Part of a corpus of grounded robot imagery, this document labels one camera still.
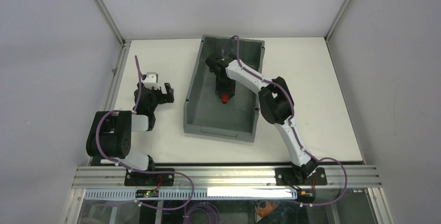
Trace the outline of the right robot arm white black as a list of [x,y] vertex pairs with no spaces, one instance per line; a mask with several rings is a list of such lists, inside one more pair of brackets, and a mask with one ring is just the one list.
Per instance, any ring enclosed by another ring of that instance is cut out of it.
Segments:
[[305,182],[318,167],[294,125],[285,80],[265,78],[261,54],[199,54],[184,103],[184,132],[253,141],[259,116],[276,127],[287,147],[294,180]]

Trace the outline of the red handled screwdriver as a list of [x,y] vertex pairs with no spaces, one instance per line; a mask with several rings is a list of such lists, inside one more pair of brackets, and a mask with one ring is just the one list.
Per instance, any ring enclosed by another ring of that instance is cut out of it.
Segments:
[[221,100],[222,100],[223,104],[226,104],[229,101],[229,95],[228,94],[222,94]]

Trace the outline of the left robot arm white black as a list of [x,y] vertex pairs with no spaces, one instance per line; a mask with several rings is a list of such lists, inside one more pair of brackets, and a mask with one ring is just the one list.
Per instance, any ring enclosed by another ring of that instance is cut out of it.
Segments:
[[98,111],[94,116],[86,140],[86,152],[90,157],[105,159],[129,171],[156,171],[150,155],[132,149],[132,133],[152,131],[155,110],[160,104],[174,102],[174,90],[170,83],[162,87],[147,87],[140,83],[134,91],[135,106],[132,110]]

